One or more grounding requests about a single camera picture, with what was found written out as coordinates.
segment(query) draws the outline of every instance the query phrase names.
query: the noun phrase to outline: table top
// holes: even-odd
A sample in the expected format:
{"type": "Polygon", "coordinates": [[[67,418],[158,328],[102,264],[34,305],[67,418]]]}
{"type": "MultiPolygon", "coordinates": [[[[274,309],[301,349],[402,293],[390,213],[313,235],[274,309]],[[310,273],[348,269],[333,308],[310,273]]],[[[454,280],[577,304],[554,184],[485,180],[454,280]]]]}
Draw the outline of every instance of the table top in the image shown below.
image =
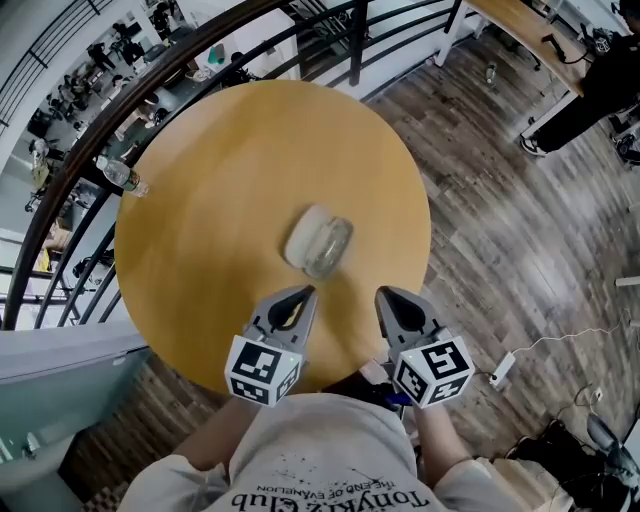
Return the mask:
{"type": "Polygon", "coordinates": [[[168,125],[136,170],[150,190],[120,204],[122,296],[153,350],[209,389],[226,392],[233,336],[282,288],[311,283],[319,295],[301,390],[332,384],[385,349],[379,286],[420,291],[431,240],[420,173],[393,129],[338,91],[289,80],[225,89],[168,125]],[[354,226],[326,281],[282,256],[313,203],[354,226]]]}
{"type": "Polygon", "coordinates": [[[569,62],[579,59],[584,54],[584,49],[567,39],[556,27],[520,0],[467,0],[467,3],[473,10],[517,39],[568,89],[582,95],[580,81],[587,72],[585,61],[581,60],[576,64],[562,63],[551,43],[543,43],[542,38],[553,34],[569,62]]]}

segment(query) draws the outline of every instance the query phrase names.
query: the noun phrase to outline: sneaker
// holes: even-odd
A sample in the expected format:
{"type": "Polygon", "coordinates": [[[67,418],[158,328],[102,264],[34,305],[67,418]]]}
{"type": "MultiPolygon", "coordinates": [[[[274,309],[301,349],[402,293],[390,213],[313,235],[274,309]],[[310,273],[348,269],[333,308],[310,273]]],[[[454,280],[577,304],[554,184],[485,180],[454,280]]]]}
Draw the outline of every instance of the sneaker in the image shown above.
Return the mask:
{"type": "Polygon", "coordinates": [[[522,146],[522,149],[533,156],[545,156],[547,154],[546,151],[542,151],[538,147],[535,139],[522,139],[520,141],[520,145],[522,146]]]}

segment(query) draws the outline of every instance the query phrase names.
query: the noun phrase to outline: black and white marker cube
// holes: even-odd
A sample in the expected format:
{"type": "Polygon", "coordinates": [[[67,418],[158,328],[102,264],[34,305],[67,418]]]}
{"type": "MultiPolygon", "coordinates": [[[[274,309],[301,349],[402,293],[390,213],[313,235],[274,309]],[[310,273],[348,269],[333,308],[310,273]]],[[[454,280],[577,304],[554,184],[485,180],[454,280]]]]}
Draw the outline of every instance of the black and white marker cube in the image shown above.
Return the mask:
{"type": "Polygon", "coordinates": [[[298,381],[300,368],[302,355],[236,336],[224,376],[232,395],[273,407],[298,381]]]}
{"type": "Polygon", "coordinates": [[[394,382],[420,408],[462,393],[475,368],[462,337],[400,352],[394,382]]]}

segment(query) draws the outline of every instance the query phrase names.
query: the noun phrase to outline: power strip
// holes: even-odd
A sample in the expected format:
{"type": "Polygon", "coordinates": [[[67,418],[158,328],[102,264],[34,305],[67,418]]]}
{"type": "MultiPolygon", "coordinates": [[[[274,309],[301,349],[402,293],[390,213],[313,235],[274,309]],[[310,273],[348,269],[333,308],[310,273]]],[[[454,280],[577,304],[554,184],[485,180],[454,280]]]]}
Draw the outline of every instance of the power strip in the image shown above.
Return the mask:
{"type": "Polygon", "coordinates": [[[491,377],[489,377],[489,383],[494,388],[497,388],[515,362],[516,357],[513,355],[513,352],[507,352],[500,360],[500,364],[498,364],[495,371],[491,374],[491,377]]]}

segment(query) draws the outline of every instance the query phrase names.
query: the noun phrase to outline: white cable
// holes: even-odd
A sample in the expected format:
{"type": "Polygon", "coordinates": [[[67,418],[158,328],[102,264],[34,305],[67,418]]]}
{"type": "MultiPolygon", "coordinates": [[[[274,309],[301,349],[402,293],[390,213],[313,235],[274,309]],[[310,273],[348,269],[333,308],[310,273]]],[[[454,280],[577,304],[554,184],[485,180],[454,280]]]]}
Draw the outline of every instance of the white cable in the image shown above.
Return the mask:
{"type": "Polygon", "coordinates": [[[591,396],[589,397],[589,410],[591,411],[592,414],[595,414],[596,416],[597,416],[596,411],[593,410],[593,406],[595,405],[594,402],[593,402],[593,397],[595,396],[597,391],[598,391],[597,389],[594,389],[591,392],[591,396]]]}
{"type": "Polygon", "coordinates": [[[535,347],[538,343],[540,343],[543,340],[549,340],[549,341],[562,341],[566,338],[577,338],[578,336],[582,336],[583,334],[587,333],[587,332],[601,332],[604,334],[611,334],[613,331],[615,331],[618,327],[620,327],[620,324],[622,324],[622,319],[624,318],[624,314],[627,313],[629,315],[629,318],[631,318],[631,311],[629,311],[627,308],[622,310],[622,315],[620,315],[620,320],[618,321],[618,323],[616,324],[615,327],[613,327],[612,329],[609,329],[608,331],[605,331],[604,329],[601,328],[596,328],[593,329],[591,327],[589,327],[588,329],[585,329],[582,332],[579,332],[578,334],[565,334],[564,336],[560,336],[559,338],[552,338],[550,336],[543,336],[540,339],[537,339],[533,345],[531,345],[530,347],[520,347],[515,349],[512,354],[516,355],[517,352],[520,351],[526,351],[526,350],[531,350],[533,347],[535,347]]]}

